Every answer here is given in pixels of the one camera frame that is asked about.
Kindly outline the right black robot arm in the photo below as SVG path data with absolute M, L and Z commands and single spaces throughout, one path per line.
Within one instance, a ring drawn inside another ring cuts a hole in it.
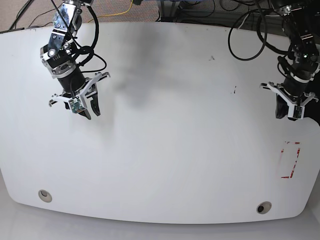
M 102 59 L 95 53 L 100 26 L 92 4 L 91 0 L 65 0 L 60 7 L 55 6 L 49 42 L 40 50 L 43 65 L 62 86 L 62 93 L 53 94 L 48 102 L 49 106 L 64 103 L 67 110 L 88 120 L 91 119 L 89 107 L 96 116 L 101 114 L 97 83 L 110 75 L 104 67 L 92 70 L 93 78 L 85 77 L 86 72 L 81 70 L 93 57 Z M 83 6 L 89 10 L 95 26 L 92 44 L 84 46 L 76 41 L 82 25 Z

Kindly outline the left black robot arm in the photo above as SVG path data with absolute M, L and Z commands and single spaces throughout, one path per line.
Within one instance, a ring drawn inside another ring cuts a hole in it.
M 272 0 L 270 8 L 262 8 L 255 0 L 256 33 L 262 46 L 249 58 L 233 57 L 248 62 L 268 48 L 278 54 L 277 69 L 284 77 L 282 83 L 261 83 L 260 87 L 276 95 L 275 117 L 291 121 L 310 118 L 320 121 L 320 46 L 315 36 L 320 34 L 320 3 L 317 0 Z M 268 43 L 267 15 L 281 17 L 283 33 L 289 39 L 287 50 Z

